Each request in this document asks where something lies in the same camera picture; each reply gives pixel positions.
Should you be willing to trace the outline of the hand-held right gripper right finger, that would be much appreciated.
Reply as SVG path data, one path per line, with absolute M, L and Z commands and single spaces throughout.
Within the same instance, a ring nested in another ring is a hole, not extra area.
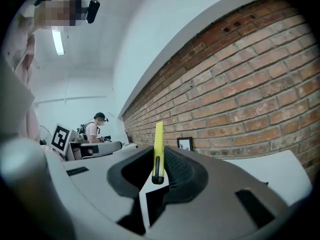
M 166 150 L 203 166 L 201 193 L 187 203 L 168 204 L 147 233 L 151 240 L 270 240 L 294 215 L 265 182 L 237 165 L 175 147 Z

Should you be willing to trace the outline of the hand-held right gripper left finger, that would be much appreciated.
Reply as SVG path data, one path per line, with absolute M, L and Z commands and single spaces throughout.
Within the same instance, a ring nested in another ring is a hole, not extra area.
M 139 192 L 152 171 L 153 147 L 63 163 L 71 181 L 98 212 L 136 234 L 145 234 Z

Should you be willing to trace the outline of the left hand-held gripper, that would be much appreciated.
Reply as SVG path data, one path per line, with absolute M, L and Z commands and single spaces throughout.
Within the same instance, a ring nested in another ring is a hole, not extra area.
M 51 147 L 59 154 L 61 161 L 108 156 L 123 147 L 120 141 L 86 144 L 84 141 L 76 131 L 58 123 L 52 135 Z

